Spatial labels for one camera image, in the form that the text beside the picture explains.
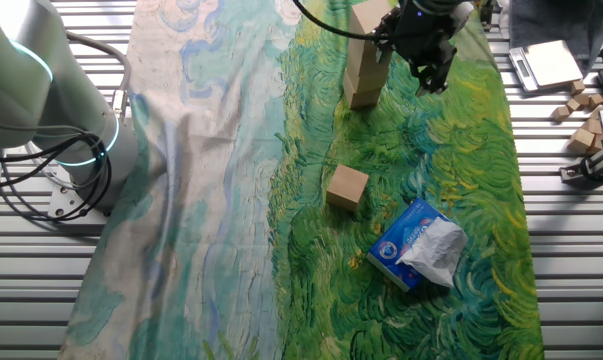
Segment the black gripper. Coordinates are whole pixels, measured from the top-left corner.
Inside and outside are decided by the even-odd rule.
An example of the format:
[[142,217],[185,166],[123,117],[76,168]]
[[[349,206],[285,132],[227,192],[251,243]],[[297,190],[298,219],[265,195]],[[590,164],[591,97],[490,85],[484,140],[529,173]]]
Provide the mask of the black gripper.
[[404,0],[378,25],[378,60],[396,52],[418,68],[417,96],[442,93],[454,58],[455,0]]

